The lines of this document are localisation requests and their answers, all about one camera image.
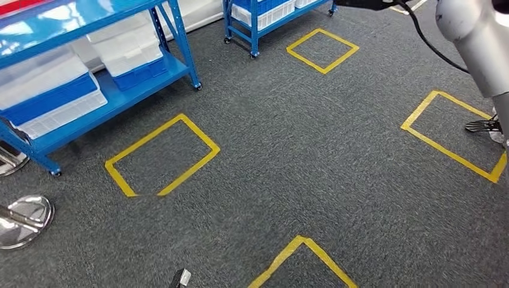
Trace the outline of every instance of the blue rolling cart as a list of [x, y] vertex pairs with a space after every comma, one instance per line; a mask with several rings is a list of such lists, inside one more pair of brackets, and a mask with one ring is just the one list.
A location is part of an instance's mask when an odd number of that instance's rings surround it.
[[[175, 26], [164, 12], [162, 4], [166, 1], [172, 9]], [[166, 67], [164, 73], [122, 91], [107, 71], [96, 73], [95, 76], [108, 103], [35, 140], [27, 141], [21, 138], [8, 124], [0, 121], [0, 139], [28, 155], [54, 176], [61, 174], [61, 168], [47, 157], [49, 153], [184, 76], [190, 76], [197, 90], [202, 89], [177, 0], [108, 0], [108, 4], [104, 5], [102, 0], [53, 0], [0, 19], [0, 69], [78, 39], [143, 10], [149, 10], [158, 33]], [[170, 53], [156, 7], [170, 27], [184, 62]], [[62, 10], [69, 13], [60, 15], [61, 17], [54, 16], [55, 11]]]
[[[226, 38], [224, 38], [224, 42], [226, 44], [230, 44], [233, 34], [240, 36], [242, 39], [251, 44], [251, 59], [255, 59], [258, 55], [260, 55], [260, 51], [258, 51], [258, 40], [267, 35], [269, 32], [281, 27], [282, 25], [294, 20], [295, 18], [306, 14], [307, 12], [315, 9], [316, 7], [328, 2], [329, 0], [317, 0], [303, 8], [296, 8], [295, 11], [284, 18], [278, 20], [276, 23], [272, 23], [271, 25], [265, 27], [264, 29], [258, 31], [258, 16], [261, 13], [266, 12], [268, 8], [267, 4], [263, 2], [258, 2], [258, 0], [223, 0], [223, 11], [224, 11], [224, 25], [226, 31]], [[232, 17], [232, 8], [233, 4], [242, 4], [246, 2], [248, 5], [248, 10], [251, 12], [251, 27], [243, 21], [237, 20]], [[332, 17], [334, 12], [337, 11], [336, 4], [332, 3], [331, 9], [329, 10], [329, 16]], [[240, 26], [250, 31], [251, 35], [245, 35], [242, 31], [233, 26], [233, 23], [237, 23]]]

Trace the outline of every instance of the yellow tape square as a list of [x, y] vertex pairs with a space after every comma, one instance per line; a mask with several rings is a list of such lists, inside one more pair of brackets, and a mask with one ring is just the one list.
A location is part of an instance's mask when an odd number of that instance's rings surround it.
[[431, 147], [437, 149], [438, 151], [440, 151], [440, 152], [444, 153], [445, 155], [451, 157], [452, 159], [458, 161], [459, 163], [463, 164], [464, 166], [470, 168], [472, 171], [481, 175], [482, 177], [485, 177], [486, 179], [492, 181], [493, 183], [497, 183], [505, 169], [505, 165], [507, 162], [506, 152], [504, 152], [502, 154], [502, 156], [500, 157], [500, 160], [497, 162], [497, 164], [495, 165], [493, 170], [491, 172], [487, 172], [487, 171], [484, 171], [483, 169], [477, 167], [476, 165], [470, 163], [468, 160], [464, 159], [463, 157], [449, 151], [448, 149], [444, 148], [442, 145], [440, 145], [440, 144], [436, 143], [435, 141], [431, 140], [430, 138], [422, 135], [421, 133], [419, 133], [418, 131], [414, 130], [411, 127], [411, 125], [415, 122], [415, 120], [417, 120], [417, 118], [422, 114], [424, 109], [426, 109], [429, 106], [429, 104], [433, 101], [433, 99], [435, 99], [435, 97], [438, 95], [441, 95], [442, 97], [445, 97], [446, 99], [449, 99], [450, 101], [462, 106], [463, 108], [469, 110], [470, 112], [473, 112], [473, 113], [479, 115], [482, 118], [486, 118], [486, 119], [491, 118], [490, 115], [477, 110], [476, 108], [452, 97], [451, 95], [449, 95], [445, 92], [432, 91], [424, 99], [424, 101], [417, 107], [417, 109], [415, 109], [415, 111], [410, 115], [410, 117], [408, 117], [408, 119], [403, 123], [403, 125], [401, 125], [401, 129], [410, 132], [415, 137], [421, 139], [422, 141], [429, 144]]
[[200, 130], [200, 128], [198, 128], [198, 126], [196, 126], [187, 116], [185, 116], [184, 114], [179, 114], [175, 118], [171, 119], [170, 121], [168, 121], [167, 123], [165, 123], [164, 125], [159, 127], [158, 129], [154, 130], [147, 136], [143, 137], [141, 140], [139, 140], [135, 144], [131, 145], [126, 150], [123, 150], [122, 152], [120, 152], [120, 154], [118, 154], [117, 156], [114, 156], [110, 160], [106, 161], [106, 164], [104, 165], [106, 167], [106, 170], [108, 171], [108, 173], [111, 175], [113, 180], [115, 180], [117, 185], [120, 187], [120, 189], [122, 189], [122, 191], [124, 192], [124, 194], [127, 197], [136, 197], [138, 195], [127, 184], [125, 179], [122, 177], [122, 175], [120, 175], [120, 173], [115, 169], [115, 167], [113, 165], [116, 162], [120, 161], [125, 156], [131, 154], [134, 150], [140, 148], [141, 146], [143, 146], [144, 144], [146, 144], [153, 138], [157, 137], [164, 130], [170, 128], [178, 121], [182, 121], [183, 123], [185, 123], [191, 129], [191, 131], [193, 131], [203, 142], [205, 142], [205, 144], [207, 146], [209, 146], [211, 151], [209, 152], [209, 154], [207, 154], [205, 157], [203, 157], [203, 159], [198, 161], [198, 163], [196, 163], [191, 168], [189, 168], [187, 171], [185, 171], [182, 175], [177, 177], [173, 182], [170, 183], [170, 185], [168, 185], [166, 188], [162, 189], [161, 192], [157, 193], [158, 196], [168, 195], [171, 191], [173, 191], [173, 189], [175, 189], [177, 186], [182, 184], [182, 182], [184, 182], [187, 178], [189, 178], [192, 174], [194, 174], [196, 171], [198, 171], [201, 167], [203, 167], [207, 162], [212, 160], [212, 158], [214, 158], [219, 153], [219, 151], [220, 151], [219, 146], [217, 146], [207, 135], [205, 135], [205, 133], [203, 133], [203, 131]]
[[288, 257], [290, 257], [290, 255], [292, 255], [301, 244], [304, 244], [307, 246], [307, 248], [311, 249], [311, 251], [314, 252], [315, 255], [317, 255], [318, 258], [320, 258], [320, 260], [324, 262], [324, 264], [326, 264], [327, 267], [329, 267], [329, 269], [332, 270], [333, 273], [335, 273], [339, 279], [341, 279], [348, 287], [357, 287], [357, 285], [350, 279], [350, 277], [348, 277], [348, 275], [346, 275], [346, 273], [343, 272], [343, 270], [341, 270], [341, 268], [339, 268], [336, 263], [334, 263], [330, 256], [327, 255], [327, 253], [321, 249], [317, 243], [315, 243], [311, 238], [297, 235], [297, 237], [295, 237], [292, 242], [290, 242], [285, 247], [285, 249], [283, 249], [283, 251], [281, 251], [281, 253], [276, 256], [269, 268], [261, 273], [260, 276], [258, 276], [248, 286], [248, 288], [261, 287], [261, 285], [263, 285], [270, 278], [270, 276], [272, 276], [276, 269], [279, 268], [279, 266], [281, 266], [281, 264], [283, 264], [283, 262], [288, 259]]
[[[303, 57], [299, 53], [294, 51], [294, 48], [296, 48], [297, 46], [299, 46], [303, 42], [307, 41], [309, 38], [311, 38], [312, 36], [316, 35], [317, 33], [325, 34], [325, 35], [331, 37], [332, 39], [335, 39], [335, 40], [337, 40], [337, 41], [339, 41], [339, 42], [349, 46], [351, 49], [348, 50], [348, 52], [346, 52], [343, 56], [339, 57], [339, 59], [334, 61], [331, 65], [329, 65], [329, 66], [327, 66], [325, 68], [322, 68], [322, 67], [316, 65], [315, 63], [309, 61], [308, 59], [306, 59], [305, 57]], [[311, 33], [305, 35], [303, 38], [300, 38], [299, 40], [297, 40], [297, 42], [295, 42], [294, 44], [291, 44], [290, 46], [288, 46], [286, 48], [286, 51], [288, 51], [288, 53], [290, 55], [292, 55], [293, 57], [299, 59], [300, 61], [303, 61], [304, 63], [306, 63], [307, 65], [313, 67], [314, 69], [317, 69], [318, 71], [320, 71], [323, 74], [329, 73], [332, 69], [334, 69], [336, 66], [341, 64], [343, 61], [345, 61], [346, 58], [352, 56], [355, 52], [357, 52], [357, 50], [359, 50], [359, 46], [355, 45], [354, 43], [348, 42], [348, 41], [340, 38], [339, 36], [336, 36], [336, 35], [334, 35], [334, 34], [332, 34], [330, 32], [327, 32], [327, 31], [325, 31], [323, 29], [320, 29], [320, 28], [315, 29]]]

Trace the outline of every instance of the shelf tier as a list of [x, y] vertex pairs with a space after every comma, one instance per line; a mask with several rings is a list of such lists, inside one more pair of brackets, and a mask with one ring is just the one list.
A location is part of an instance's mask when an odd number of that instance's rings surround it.
[[[273, 23], [270, 26], [268, 26], [268, 27], [258, 31], [258, 37], [262, 37], [264, 35], [267, 35], [268, 33], [272, 32], [273, 30], [276, 30], [277, 28], [283, 26], [284, 24], [287, 24], [288, 22], [294, 20], [295, 18], [298, 18], [298, 17], [302, 16], [303, 14], [308, 13], [310, 10], [313, 10], [316, 7], [322, 5], [322, 4], [326, 3], [326, 2], [329, 2], [329, 1], [330, 0], [318, 0], [318, 1], [314, 2], [314, 3], [309, 4], [308, 6], [303, 7], [303, 8], [296, 8], [295, 11], [292, 12], [291, 14], [288, 14], [284, 18], [281, 18], [280, 20], [278, 20], [276, 23]], [[233, 17], [232, 17], [232, 20], [235, 21], [236, 23], [239, 23], [245, 29], [251, 30], [251, 27], [249, 27], [248, 24], [246, 24], [246, 23], [244, 23], [242, 21], [236, 20]]]
[[0, 19], [0, 69], [69, 43], [165, 0], [52, 0]]
[[125, 91], [120, 91], [117, 88], [106, 70], [96, 73], [95, 76], [108, 103], [85, 116], [32, 140], [31, 144], [34, 150], [41, 154], [48, 154], [190, 73], [190, 68], [173, 55], [164, 50], [163, 55], [167, 72]]

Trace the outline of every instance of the black cable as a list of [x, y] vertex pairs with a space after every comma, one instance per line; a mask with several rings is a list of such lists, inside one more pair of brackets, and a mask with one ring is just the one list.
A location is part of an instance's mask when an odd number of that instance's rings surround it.
[[440, 58], [442, 58], [442, 60], [444, 60], [445, 62], [449, 63], [451, 66], [453, 66], [454, 68], [456, 69], [459, 69], [465, 73], [468, 73], [470, 74], [470, 72], [461, 67], [460, 65], [454, 63], [451, 59], [447, 58], [446, 56], [444, 56], [444, 54], [442, 54], [437, 48], [435, 48], [429, 41], [428, 39], [426, 38], [426, 36], [424, 36], [422, 30], [421, 30], [421, 27], [419, 25], [419, 20], [417, 19], [417, 16], [415, 15], [414, 11], [412, 10], [412, 8], [410, 8], [408, 5], [406, 5], [406, 3], [404, 3], [403, 1], [401, 0], [394, 0], [395, 3], [398, 3], [403, 9], [405, 9], [408, 14], [410, 15], [410, 17], [412, 17], [412, 20], [414, 21], [414, 26], [415, 26], [415, 29], [417, 30], [417, 34], [419, 34], [419, 37], [421, 37], [421, 39], [426, 43], [426, 45], [428, 45], [428, 47], [435, 53], [437, 54]]

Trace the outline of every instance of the white wall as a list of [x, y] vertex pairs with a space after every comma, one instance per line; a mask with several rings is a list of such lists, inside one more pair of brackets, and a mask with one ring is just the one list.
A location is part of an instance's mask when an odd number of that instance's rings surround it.
[[[178, 0], [178, 2], [187, 32], [205, 26], [223, 17], [222, 0]], [[164, 4], [164, 9], [170, 19], [173, 20], [167, 2]], [[160, 17], [160, 20], [163, 23], [164, 33], [168, 35], [168, 39], [171, 39], [172, 36], [166, 22], [162, 17]], [[72, 46], [89, 69], [95, 72], [104, 68], [104, 65], [101, 63], [101, 60], [86, 38], [81, 38], [72, 42]]]

